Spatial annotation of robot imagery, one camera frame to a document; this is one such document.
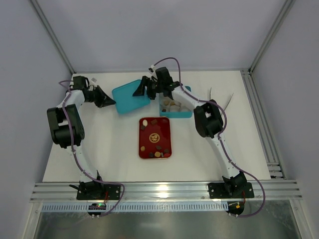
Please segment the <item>teal tin lid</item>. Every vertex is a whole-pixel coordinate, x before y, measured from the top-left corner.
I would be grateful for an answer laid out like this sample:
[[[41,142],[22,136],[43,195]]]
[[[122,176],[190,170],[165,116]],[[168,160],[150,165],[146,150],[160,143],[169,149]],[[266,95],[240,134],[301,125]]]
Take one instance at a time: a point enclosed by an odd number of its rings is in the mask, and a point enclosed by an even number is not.
[[[141,80],[139,79],[112,90],[112,96],[116,102],[115,107],[118,114],[123,115],[150,104],[150,99],[147,95],[133,97],[133,93],[140,83]]]

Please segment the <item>teal square tin box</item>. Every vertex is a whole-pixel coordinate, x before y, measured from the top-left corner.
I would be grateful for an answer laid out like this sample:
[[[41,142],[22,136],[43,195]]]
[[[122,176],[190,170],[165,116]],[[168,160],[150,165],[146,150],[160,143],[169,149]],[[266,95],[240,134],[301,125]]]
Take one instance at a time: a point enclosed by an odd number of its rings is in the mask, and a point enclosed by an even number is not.
[[[193,100],[193,98],[190,97],[186,92],[190,93],[190,87],[186,86],[183,89],[181,89],[181,87],[175,88],[172,92],[173,99],[171,101],[175,100],[180,102],[181,103],[180,107],[182,106],[193,107],[193,105],[190,102]],[[189,107],[188,108],[191,110],[191,112],[187,112],[187,113],[183,113],[183,112],[170,113],[169,112],[167,114],[162,114],[161,113],[162,106],[160,106],[160,99],[163,97],[164,97],[163,93],[159,93],[159,115],[161,117],[167,117],[170,119],[187,119],[192,116],[193,109],[190,109]]]

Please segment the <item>metal tongs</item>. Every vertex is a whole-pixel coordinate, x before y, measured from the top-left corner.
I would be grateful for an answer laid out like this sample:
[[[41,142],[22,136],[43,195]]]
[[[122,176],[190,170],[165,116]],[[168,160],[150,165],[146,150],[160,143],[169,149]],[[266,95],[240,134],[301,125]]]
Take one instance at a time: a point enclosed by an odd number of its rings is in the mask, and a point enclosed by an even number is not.
[[[210,100],[212,99],[212,92],[213,92],[212,87],[210,87],[210,89],[209,89],[209,94],[208,94],[208,98],[209,98]],[[224,110],[226,110],[227,107],[229,106],[229,104],[230,104],[230,102],[231,102],[233,96],[234,96],[234,93],[232,93],[232,94],[230,94],[230,95],[228,96],[226,103],[225,103],[224,106],[222,107]]]

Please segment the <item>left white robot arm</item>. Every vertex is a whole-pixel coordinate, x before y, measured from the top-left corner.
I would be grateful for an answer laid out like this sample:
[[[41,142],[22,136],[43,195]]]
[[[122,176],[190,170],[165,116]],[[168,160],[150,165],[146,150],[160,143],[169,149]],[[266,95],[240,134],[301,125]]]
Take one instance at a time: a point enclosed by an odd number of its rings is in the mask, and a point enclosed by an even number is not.
[[[84,151],[82,141],[85,130],[79,114],[79,108],[84,103],[93,103],[98,108],[104,108],[116,102],[85,76],[75,76],[69,83],[63,101],[47,110],[53,142],[67,150],[79,170],[79,183],[70,184],[69,187],[77,191],[77,200],[118,200],[121,186],[103,183],[98,170]]]

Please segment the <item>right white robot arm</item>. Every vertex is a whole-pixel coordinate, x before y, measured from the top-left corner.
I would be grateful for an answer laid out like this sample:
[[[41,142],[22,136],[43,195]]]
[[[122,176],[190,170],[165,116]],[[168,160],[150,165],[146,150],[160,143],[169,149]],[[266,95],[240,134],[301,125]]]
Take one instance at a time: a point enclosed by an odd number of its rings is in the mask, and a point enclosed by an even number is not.
[[[251,195],[251,184],[247,182],[245,174],[231,160],[226,149],[223,132],[227,120],[223,109],[215,100],[201,100],[191,94],[180,81],[173,81],[166,67],[149,68],[149,76],[142,76],[142,81],[133,93],[134,97],[147,95],[154,100],[160,93],[172,100],[179,101],[193,111],[197,133],[207,140],[213,149],[222,170],[222,183],[209,183],[210,198],[245,198]]]

